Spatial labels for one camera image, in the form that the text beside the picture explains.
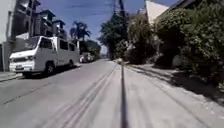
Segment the sky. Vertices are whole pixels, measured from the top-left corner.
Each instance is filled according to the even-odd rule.
[[[91,39],[99,37],[100,25],[106,22],[112,14],[112,0],[39,0],[41,9],[49,9],[66,23],[65,29],[69,31],[73,21],[82,21],[91,31]],[[170,6],[177,0],[152,0]],[[124,0],[125,9],[129,13],[137,13],[144,7],[144,0]]]

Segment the palm tree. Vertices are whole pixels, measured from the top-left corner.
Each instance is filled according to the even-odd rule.
[[[87,24],[83,22],[74,21],[73,27],[70,29],[70,36],[72,39],[77,40],[77,48],[80,52],[80,41],[84,41],[85,36],[90,37],[91,32],[87,30]]]

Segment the asphalt road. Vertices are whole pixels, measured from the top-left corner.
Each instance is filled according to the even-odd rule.
[[[224,112],[216,107],[219,115]],[[0,128],[223,128],[165,83],[99,60],[49,78],[0,83]]]

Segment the van wheel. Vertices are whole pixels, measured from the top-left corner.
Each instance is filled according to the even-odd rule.
[[[55,67],[53,63],[47,63],[45,67],[45,74],[52,75],[54,73]]]
[[[73,68],[74,67],[74,63],[72,60],[69,61],[69,68]]]

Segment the white van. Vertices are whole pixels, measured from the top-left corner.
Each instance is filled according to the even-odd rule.
[[[74,66],[79,61],[77,48],[58,37],[32,37],[25,40],[25,47],[10,56],[10,71],[29,76],[32,73],[54,73],[58,66]]]

